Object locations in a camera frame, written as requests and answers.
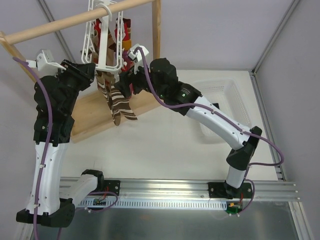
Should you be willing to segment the white plastic clip hanger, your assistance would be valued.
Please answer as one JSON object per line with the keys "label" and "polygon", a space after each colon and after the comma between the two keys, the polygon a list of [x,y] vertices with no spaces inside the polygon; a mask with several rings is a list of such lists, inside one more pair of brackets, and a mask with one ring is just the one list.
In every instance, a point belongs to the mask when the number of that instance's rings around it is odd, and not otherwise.
{"label": "white plastic clip hanger", "polygon": [[[110,49],[109,26],[116,23],[115,50]],[[83,64],[95,63],[97,71],[117,75],[124,66],[123,39],[126,36],[123,12],[113,13],[86,23],[83,47],[80,51]]]}

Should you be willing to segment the dark navy sock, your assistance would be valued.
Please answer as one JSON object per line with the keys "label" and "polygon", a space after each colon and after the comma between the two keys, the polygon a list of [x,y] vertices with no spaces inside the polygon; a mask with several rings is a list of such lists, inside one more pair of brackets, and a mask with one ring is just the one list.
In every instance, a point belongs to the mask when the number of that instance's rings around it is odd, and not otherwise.
{"label": "dark navy sock", "polygon": [[216,108],[220,109],[219,103],[217,103],[217,102],[216,103],[212,103],[212,105],[215,106]]}

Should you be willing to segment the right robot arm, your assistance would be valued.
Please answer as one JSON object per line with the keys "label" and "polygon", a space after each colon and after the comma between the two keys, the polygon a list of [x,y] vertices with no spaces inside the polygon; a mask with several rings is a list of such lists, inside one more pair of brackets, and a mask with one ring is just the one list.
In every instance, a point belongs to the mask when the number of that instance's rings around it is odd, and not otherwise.
{"label": "right robot arm", "polygon": [[226,158],[229,169],[223,186],[214,193],[233,199],[242,192],[247,168],[262,134],[259,127],[249,128],[231,119],[198,89],[179,81],[176,67],[166,58],[155,59],[149,66],[136,64],[122,72],[115,88],[126,98],[141,91],[152,93],[166,108],[198,121],[221,137],[231,147]]}

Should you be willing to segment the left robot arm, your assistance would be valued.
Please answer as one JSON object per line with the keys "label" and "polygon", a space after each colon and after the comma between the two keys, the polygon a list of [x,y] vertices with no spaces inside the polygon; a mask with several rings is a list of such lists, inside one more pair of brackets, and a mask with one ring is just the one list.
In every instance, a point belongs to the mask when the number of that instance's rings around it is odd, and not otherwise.
{"label": "left robot arm", "polygon": [[95,78],[94,63],[61,62],[52,75],[38,77],[25,61],[15,58],[34,76],[34,100],[37,117],[34,124],[36,163],[30,200],[16,214],[20,223],[51,228],[68,227],[78,204],[89,194],[105,190],[103,172],[86,169],[66,192],[60,193],[63,159],[71,139],[75,120],[72,113],[81,91]]}

